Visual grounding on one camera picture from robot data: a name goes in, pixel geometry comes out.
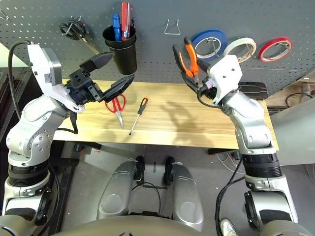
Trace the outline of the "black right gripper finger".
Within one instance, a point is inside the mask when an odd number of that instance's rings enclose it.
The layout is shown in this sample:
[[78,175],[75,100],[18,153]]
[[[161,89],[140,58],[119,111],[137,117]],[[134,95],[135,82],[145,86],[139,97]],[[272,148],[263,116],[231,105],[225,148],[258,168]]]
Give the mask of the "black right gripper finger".
[[202,60],[198,60],[197,61],[197,65],[200,67],[200,69],[205,72],[205,73],[209,73],[210,68],[211,68],[211,64],[206,62],[206,61],[202,61]]
[[196,84],[186,73],[181,73],[186,85],[197,95],[200,95],[199,85]]

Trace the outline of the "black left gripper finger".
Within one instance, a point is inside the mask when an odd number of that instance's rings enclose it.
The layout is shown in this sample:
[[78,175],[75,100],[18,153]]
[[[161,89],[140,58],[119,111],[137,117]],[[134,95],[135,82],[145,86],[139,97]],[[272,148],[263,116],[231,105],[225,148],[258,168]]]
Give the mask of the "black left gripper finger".
[[133,82],[135,75],[123,77],[113,83],[110,88],[102,94],[102,100],[110,102],[117,96],[121,95]]
[[80,68],[82,68],[87,73],[91,73],[94,70],[105,66],[112,59],[114,54],[114,52],[102,52],[94,55],[93,57],[81,63]]

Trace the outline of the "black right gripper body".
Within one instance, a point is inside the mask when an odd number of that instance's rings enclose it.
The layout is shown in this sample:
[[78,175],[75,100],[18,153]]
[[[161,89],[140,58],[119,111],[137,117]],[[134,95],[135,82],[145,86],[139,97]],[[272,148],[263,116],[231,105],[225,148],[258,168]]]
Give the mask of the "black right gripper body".
[[217,88],[214,86],[214,81],[210,78],[205,78],[201,81],[198,90],[198,98],[206,96],[209,99],[214,99],[217,95]]

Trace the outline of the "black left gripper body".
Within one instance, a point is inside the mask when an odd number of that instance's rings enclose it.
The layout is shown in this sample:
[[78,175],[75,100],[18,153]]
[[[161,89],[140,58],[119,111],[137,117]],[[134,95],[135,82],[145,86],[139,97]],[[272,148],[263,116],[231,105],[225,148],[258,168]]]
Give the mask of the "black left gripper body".
[[69,96],[76,104],[101,102],[103,100],[102,90],[92,81],[90,74],[82,68],[69,75],[65,87],[69,90]]

